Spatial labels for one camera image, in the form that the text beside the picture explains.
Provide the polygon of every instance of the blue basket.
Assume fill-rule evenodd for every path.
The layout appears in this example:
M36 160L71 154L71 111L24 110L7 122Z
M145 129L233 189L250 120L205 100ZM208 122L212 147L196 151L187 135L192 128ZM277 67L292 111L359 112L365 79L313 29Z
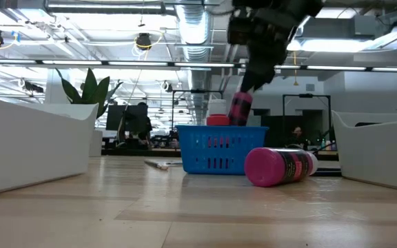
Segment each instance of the blue basket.
M177 129L185 172L244 175L247 154L263 146L268 128L180 125Z

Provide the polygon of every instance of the red object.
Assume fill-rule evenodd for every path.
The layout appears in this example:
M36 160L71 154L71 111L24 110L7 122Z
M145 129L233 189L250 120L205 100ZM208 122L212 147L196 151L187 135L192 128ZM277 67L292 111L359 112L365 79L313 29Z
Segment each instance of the red object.
M211 114L206 118L206 125L229 125L229 117L225 114Z

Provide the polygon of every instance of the bottle label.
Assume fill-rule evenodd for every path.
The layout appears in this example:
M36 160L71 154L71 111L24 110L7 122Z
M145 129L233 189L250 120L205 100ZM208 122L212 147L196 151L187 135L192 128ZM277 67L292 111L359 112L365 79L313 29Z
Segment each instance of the bottle label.
M280 183L296 182L309 174L309 158L304 151L276 151L285 162L285 173Z

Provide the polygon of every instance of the potted plant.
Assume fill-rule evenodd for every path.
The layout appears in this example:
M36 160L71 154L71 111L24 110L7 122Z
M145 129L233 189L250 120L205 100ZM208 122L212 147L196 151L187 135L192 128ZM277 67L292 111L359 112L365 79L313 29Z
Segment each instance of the potted plant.
M76 88L69 81L62 77L61 72L58 69L56 69L56 71L58 72L59 77L61 77L63 91L67 95L67 98L71 104L99 104L96 118L99 118L105 114L105 111L108 109L108 101L110 101L116 90L122 84L118 83L114 89L108 91L110 86L110 77L107 76L98 84L93 71L88 68L85 83L81 85L81 96L79 95L79 92L76 90ZM90 144L90 156L100 156L101 150L102 131L94 130Z

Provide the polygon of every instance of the ceiling pipe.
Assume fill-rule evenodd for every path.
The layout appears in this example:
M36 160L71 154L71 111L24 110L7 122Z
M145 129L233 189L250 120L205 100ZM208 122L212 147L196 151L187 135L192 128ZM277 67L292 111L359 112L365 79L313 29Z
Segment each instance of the ceiling pipe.
M89 4L84 2L72 4L48 4L45 7L51 13L81 13L81 14L156 14L176 17L173 7L166 7L163 2L160 5L119 5L119 4Z
M175 6L175 8L179 17L179 32L182 44L200 45L195 47L185 46L183 48L185 60L198 63L209 61L210 49L205 46L210 35L209 14L203 6ZM190 70L188 71L188 84L191 90L208 90L210 88L210 73L202 70ZM192 96L192 100L195 108L203 108L204 102L201 97ZM205 114L205 111L196 111L197 124L201 124Z

